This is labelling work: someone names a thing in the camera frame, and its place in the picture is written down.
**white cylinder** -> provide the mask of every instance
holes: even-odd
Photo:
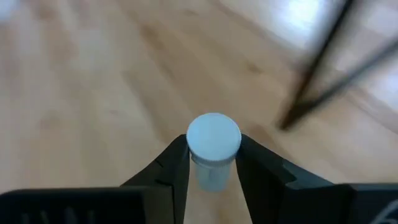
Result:
[[[189,125],[187,142],[201,188],[208,191],[225,189],[231,163],[241,145],[238,125],[223,114],[204,114]]]

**white plastic cylinder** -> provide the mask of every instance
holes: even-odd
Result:
[[[187,142],[200,187],[207,191],[225,189],[231,163],[241,145],[238,125],[223,114],[203,114],[189,125]]]

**wooden floor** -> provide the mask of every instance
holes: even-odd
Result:
[[[372,2],[326,78],[398,35],[397,1]],[[397,57],[291,132],[276,127],[340,4],[21,0],[0,22],[0,191],[120,185],[213,111],[330,181],[398,182]],[[220,194],[191,178],[186,223],[249,222],[235,170]]]

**plastic container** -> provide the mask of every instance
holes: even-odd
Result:
[[[231,163],[241,139],[238,125],[223,114],[203,114],[189,125],[187,142],[196,164],[195,174],[203,190],[226,188]]]

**floor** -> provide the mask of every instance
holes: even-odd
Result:
[[[340,0],[7,1],[2,192],[120,185],[211,111],[332,182],[398,181],[398,57],[291,132],[276,126]],[[319,86],[397,36],[397,1],[372,2]],[[191,179],[186,223],[250,223],[235,170],[220,194]]]

